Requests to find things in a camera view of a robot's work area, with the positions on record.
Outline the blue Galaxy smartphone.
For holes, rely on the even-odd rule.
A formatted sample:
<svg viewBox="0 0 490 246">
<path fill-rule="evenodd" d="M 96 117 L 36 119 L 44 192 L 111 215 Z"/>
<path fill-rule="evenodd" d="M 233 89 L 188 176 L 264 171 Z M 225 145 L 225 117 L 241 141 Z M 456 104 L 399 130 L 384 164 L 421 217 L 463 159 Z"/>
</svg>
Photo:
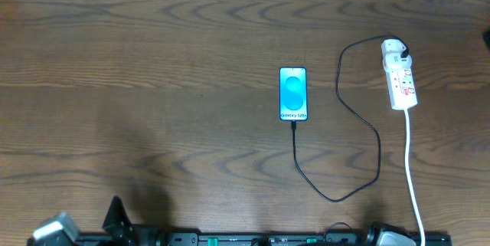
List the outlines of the blue Galaxy smartphone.
<svg viewBox="0 0 490 246">
<path fill-rule="evenodd" d="M 308 119 L 307 74 L 304 67 L 279 69 L 279 118 L 282 121 Z"/>
</svg>

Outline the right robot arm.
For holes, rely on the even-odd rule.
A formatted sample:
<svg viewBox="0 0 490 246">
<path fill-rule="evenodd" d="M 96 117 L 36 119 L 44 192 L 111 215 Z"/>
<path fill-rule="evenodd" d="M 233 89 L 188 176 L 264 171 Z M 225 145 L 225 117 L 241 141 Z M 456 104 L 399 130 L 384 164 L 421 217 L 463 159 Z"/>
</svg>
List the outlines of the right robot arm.
<svg viewBox="0 0 490 246">
<path fill-rule="evenodd" d="M 416 246 L 416 242 L 407 231 L 382 222 L 374 222 L 369 227 L 363 244 L 367 246 Z"/>
</svg>

